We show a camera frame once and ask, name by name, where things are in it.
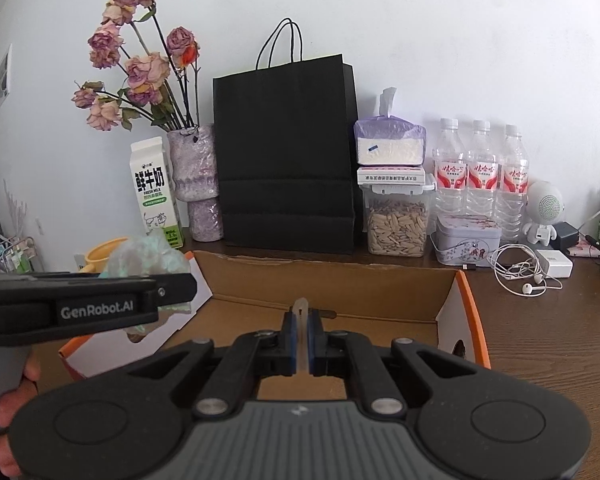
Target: human hand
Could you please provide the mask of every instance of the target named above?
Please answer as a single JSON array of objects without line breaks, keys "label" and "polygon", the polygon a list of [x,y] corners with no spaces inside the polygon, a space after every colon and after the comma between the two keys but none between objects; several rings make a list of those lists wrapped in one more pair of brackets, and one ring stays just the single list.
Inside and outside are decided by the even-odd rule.
[{"label": "human hand", "polygon": [[[40,380],[40,362],[29,355],[24,367],[20,387],[0,397],[0,428],[8,428],[16,412],[38,394],[35,382]],[[0,436],[0,471],[7,477],[20,476],[22,472],[11,452],[7,435]]]}]

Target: wooden table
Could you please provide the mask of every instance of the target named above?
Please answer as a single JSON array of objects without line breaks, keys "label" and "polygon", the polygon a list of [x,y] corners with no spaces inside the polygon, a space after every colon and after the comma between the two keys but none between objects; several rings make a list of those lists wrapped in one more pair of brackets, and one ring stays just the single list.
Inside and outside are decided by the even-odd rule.
[{"label": "wooden table", "polygon": [[[430,251],[424,258],[296,253],[227,247],[223,242],[190,242],[187,249],[261,258],[309,259],[439,267]],[[592,444],[578,480],[600,480],[600,267],[575,258],[563,290],[539,298],[519,298],[496,282],[490,270],[468,271],[489,347],[491,366],[551,388],[574,400],[589,418]],[[522,288],[513,282],[512,288]]]}]

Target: black rope handle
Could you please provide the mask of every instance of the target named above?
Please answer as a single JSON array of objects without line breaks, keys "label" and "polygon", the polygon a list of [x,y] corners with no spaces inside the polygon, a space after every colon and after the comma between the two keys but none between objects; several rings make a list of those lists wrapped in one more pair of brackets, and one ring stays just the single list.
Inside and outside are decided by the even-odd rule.
[{"label": "black rope handle", "polygon": [[267,38],[267,41],[265,41],[264,45],[260,49],[260,53],[258,54],[258,59],[256,61],[256,70],[258,69],[258,67],[260,65],[260,59],[262,58],[262,54],[264,54],[264,51],[267,48],[267,45],[275,36],[276,38],[271,46],[271,53],[269,54],[269,67],[271,66],[270,60],[272,57],[273,48],[276,45],[276,41],[278,40],[278,37],[280,36],[282,29],[285,28],[287,25],[291,26],[291,62],[293,62],[293,60],[294,60],[294,47],[295,47],[295,45],[294,45],[294,43],[295,43],[294,26],[298,30],[298,36],[300,38],[300,61],[302,61],[302,55],[303,55],[303,50],[304,50],[304,46],[302,44],[302,32],[300,32],[300,27],[298,26],[298,24],[296,22],[294,22],[291,18],[285,18],[284,20],[280,21],[280,23],[278,23],[278,26],[271,33],[271,35]]},{"label": "black rope handle", "polygon": [[291,63],[294,62],[294,52],[295,52],[295,42],[296,42],[296,35],[295,35],[294,27],[298,30],[298,36],[300,38],[300,61],[302,61],[302,54],[303,54],[302,51],[304,48],[304,46],[302,45],[302,32],[300,32],[300,27],[298,26],[298,24],[296,22],[289,21],[289,22],[286,22],[282,27],[280,27],[280,30],[276,34],[276,39],[273,40],[273,44],[271,45],[271,51],[269,52],[269,64],[267,65],[268,68],[271,68],[271,59],[273,58],[273,51],[276,47],[276,42],[278,41],[280,34],[282,33],[282,31],[284,30],[284,28],[287,25],[289,25],[289,27],[291,28]]}]

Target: bottle label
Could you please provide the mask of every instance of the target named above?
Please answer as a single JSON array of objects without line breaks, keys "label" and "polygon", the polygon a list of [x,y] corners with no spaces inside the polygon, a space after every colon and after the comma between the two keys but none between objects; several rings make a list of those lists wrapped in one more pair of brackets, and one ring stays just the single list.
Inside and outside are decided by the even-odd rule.
[{"label": "bottle label", "polygon": [[529,174],[520,166],[503,166],[500,177],[500,189],[511,193],[526,193]]},{"label": "bottle label", "polygon": [[472,162],[467,165],[469,178],[466,181],[467,187],[475,189],[495,190],[498,183],[498,163],[497,162]]},{"label": "bottle label", "polygon": [[439,189],[462,189],[466,181],[466,164],[457,160],[436,162],[436,179]]}]

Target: milk carton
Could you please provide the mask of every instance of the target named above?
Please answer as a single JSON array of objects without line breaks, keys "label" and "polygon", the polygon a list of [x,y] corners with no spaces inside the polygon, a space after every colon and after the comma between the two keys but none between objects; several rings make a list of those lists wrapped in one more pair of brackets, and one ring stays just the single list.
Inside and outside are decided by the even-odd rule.
[{"label": "milk carton", "polygon": [[180,218],[162,137],[131,144],[129,166],[146,232],[160,228],[171,247],[182,247]]}]

